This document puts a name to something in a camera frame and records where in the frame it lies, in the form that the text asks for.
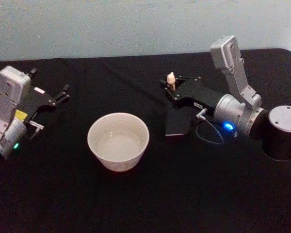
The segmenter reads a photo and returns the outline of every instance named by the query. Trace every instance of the black tablecloth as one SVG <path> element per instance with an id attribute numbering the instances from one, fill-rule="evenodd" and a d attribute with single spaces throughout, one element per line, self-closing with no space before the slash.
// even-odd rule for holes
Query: black tablecloth
<path id="1" fill-rule="evenodd" d="M 245 50 L 248 81 L 263 107 L 291 105 L 291 52 Z M 166 97 L 159 79 L 201 76 L 228 93 L 209 53 L 0 62 L 38 68 L 32 85 L 71 99 L 36 121 L 45 129 L 0 167 L 0 232 L 291 232 L 291 160 L 276 162 L 260 141 L 221 147 L 193 133 L 165 138 Z M 101 116 L 127 112 L 149 128 L 138 165 L 107 170 L 86 142 Z"/>

